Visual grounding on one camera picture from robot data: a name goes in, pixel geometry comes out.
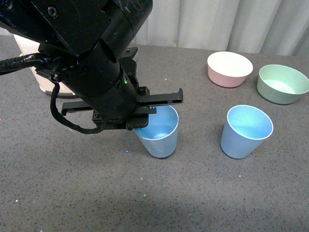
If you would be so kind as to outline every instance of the white curtain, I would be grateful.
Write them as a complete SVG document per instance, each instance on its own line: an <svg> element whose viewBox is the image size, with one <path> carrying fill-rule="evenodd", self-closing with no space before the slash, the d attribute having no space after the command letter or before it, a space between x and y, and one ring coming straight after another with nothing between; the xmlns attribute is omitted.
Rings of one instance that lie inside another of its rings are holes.
<svg viewBox="0 0 309 232"><path fill-rule="evenodd" d="M133 43L309 57L309 0L153 2Z"/></svg>

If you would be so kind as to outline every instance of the light blue cup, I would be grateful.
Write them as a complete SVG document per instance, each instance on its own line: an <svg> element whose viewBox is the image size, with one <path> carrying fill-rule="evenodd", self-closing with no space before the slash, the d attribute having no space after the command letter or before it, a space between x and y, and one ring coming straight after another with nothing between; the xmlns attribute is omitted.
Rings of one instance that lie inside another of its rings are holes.
<svg viewBox="0 0 309 232"><path fill-rule="evenodd" d="M170 105L157 106L156 114L149 115L145 128L135 129L149 153L157 158L170 156L176 149L179 117Z"/></svg>
<svg viewBox="0 0 309 232"><path fill-rule="evenodd" d="M245 158L272 134L273 128L269 116L260 109L234 106L227 112L221 148L232 158Z"/></svg>

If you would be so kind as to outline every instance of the cup rim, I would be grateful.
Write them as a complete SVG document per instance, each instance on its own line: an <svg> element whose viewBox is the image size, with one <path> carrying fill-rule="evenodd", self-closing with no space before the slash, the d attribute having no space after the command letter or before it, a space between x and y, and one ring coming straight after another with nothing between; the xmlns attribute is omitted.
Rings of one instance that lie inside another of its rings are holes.
<svg viewBox="0 0 309 232"><path fill-rule="evenodd" d="M251 138L251 137L248 137L248 136L245 136L245 135L239 133L239 132L231 125L231 123L230 123L230 121L229 121L229 118L228 118L228 115L229 115L229 113L230 113L231 110L233 110L233 109L236 108L236 107L240 107L240 106L246 106L246 107L254 108L254 109L256 109L256 110L262 112L262 114L264 114L264 115L269 119L269 121L270 121L270 123L271 123L271 132L270 132L266 137L263 137L263 138ZM239 134L240 136L242 136L242 137L244 137L244 138L247 138L247 139L250 139L250 140L264 140L264 139L267 139L269 136L272 135L272 133L273 133L273 131L274 131L274 125L273 125L272 120L270 119L270 117L269 117L264 111L260 110L259 108L254 107L254 106L251 106L251 105L235 105L235 106L233 106L233 107L232 107L231 109L229 109L229 111L227 112L227 114L226 114L226 120L227 120L229 126L233 129L234 132L236 132L236 133Z"/></svg>
<svg viewBox="0 0 309 232"><path fill-rule="evenodd" d="M134 132L137 134L138 137L140 137L140 138L142 138L142 139L145 139L145 140L151 140L151 141L161 140L161 139L164 139L164 138L170 136L170 135L178 128L179 116L178 116L177 111L176 111L175 108L172 107L171 105L165 105L165 106L169 106L170 108L172 108L172 109L175 111L176 115L177 115L177 123L176 123L175 128L171 131L171 133L169 133L168 135L166 135L166 136L164 136L164 137L162 137L162 138L158 138L158 139L148 139L148 138L145 138L145 137L140 136L139 134L137 134L136 130L137 130L137 129L142 129L142 128L135 128L135 129L134 129Z"/></svg>

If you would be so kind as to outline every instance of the screw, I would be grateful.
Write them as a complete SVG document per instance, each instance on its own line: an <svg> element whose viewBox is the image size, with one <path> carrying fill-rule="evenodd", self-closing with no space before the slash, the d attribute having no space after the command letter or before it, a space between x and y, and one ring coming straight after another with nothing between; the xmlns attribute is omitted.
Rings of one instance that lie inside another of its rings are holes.
<svg viewBox="0 0 309 232"><path fill-rule="evenodd" d="M51 16L53 18L55 18L57 16L57 10L53 6L48 7L47 12L48 12L49 16Z"/></svg>
<svg viewBox="0 0 309 232"><path fill-rule="evenodd" d="M69 64L69 68L70 69L74 69L75 68L75 65L73 63Z"/></svg>
<svg viewBox="0 0 309 232"><path fill-rule="evenodd" d="M55 75L52 75L52 80L53 81L56 81L56 82L58 82L59 81L59 77L58 77L58 75L57 74L55 74Z"/></svg>
<svg viewBox="0 0 309 232"><path fill-rule="evenodd" d="M0 0L0 6L3 8L8 8L10 6L9 0Z"/></svg>

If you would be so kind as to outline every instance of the bowl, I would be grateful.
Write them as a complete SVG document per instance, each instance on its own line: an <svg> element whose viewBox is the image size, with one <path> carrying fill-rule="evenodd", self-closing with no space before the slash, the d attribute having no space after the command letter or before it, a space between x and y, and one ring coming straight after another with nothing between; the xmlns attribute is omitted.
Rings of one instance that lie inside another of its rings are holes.
<svg viewBox="0 0 309 232"><path fill-rule="evenodd" d="M233 52L216 52L207 59L208 77L222 87L241 85L252 72L252 63L244 56Z"/></svg>
<svg viewBox="0 0 309 232"><path fill-rule="evenodd" d="M270 64L260 69L257 91L270 102L290 104L309 91L309 79L296 69Z"/></svg>

